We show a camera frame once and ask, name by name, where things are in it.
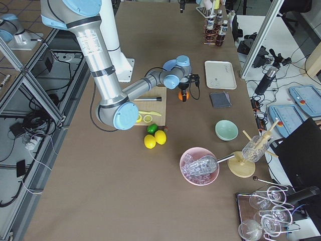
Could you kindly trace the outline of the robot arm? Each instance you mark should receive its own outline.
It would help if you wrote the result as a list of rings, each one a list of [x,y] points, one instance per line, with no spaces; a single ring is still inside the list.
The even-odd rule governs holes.
[[[138,108],[133,101],[136,98],[161,84],[174,89],[191,74],[188,56],[181,55],[171,70],[151,71],[121,89],[116,75],[118,64],[106,46],[107,41],[118,39],[110,1],[41,1],[41,17],[44,25],[68,30],[76,36],[101,95],[96,116],[118,130],[128,130],[135,125]]]

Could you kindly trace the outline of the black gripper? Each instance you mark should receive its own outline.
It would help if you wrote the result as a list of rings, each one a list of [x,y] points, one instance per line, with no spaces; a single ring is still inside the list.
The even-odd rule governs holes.
[[[183,13],[185,10],[186,1],[185,0],[178,0],[178,3],[180,4],[180,12]]]
[[[186,90],[189,86],[190,80],[188,77],[182,78],[178,84],[178,88],[181,90],[182,102],[186,102],[188,100],[188,92]]]

